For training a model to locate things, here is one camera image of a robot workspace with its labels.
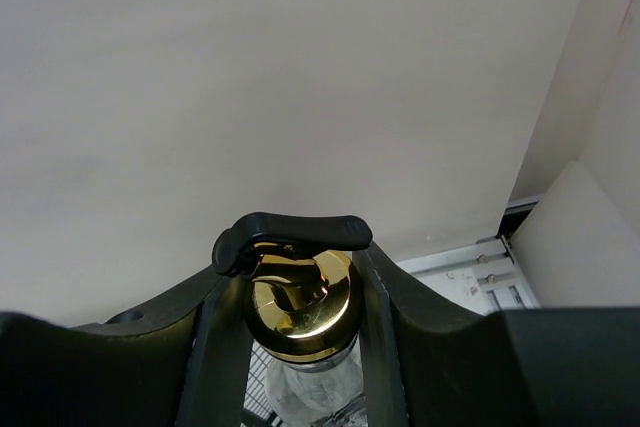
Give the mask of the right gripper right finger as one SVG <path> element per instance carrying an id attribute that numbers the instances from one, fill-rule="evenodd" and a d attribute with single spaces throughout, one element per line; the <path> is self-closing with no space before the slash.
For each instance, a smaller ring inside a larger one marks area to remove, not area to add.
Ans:
<path id="1" fill-rule="evenodd" d="M 372 426 L 635 426 L 635 308 L 486 316 L 434 292 L 379 247 L 356 252 Z"/>

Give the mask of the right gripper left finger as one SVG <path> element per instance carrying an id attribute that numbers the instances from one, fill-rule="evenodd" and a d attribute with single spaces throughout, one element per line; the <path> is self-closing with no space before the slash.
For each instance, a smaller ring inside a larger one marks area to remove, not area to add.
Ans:
<path id="1" fill-rule="evenodd" d="M 2 425 L 240 425 L 252 344 L 244 291 L 201 272 L 105 324 L 2 313 Z"/>

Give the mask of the glass cruet gold cap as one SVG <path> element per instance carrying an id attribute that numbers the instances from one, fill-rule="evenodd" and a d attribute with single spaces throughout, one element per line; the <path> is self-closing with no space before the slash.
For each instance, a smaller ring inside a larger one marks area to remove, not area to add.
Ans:
<path id="1" fill-rule="evenodd" d="M 287 426 L 368 423 L 359 329 L 364 286 L 351 256 L 373 234 L 354 215 L 254 212 L 217 238 L 217 273 L 246 280 L 243 317 L 270 356 L 264 392 Z"/>

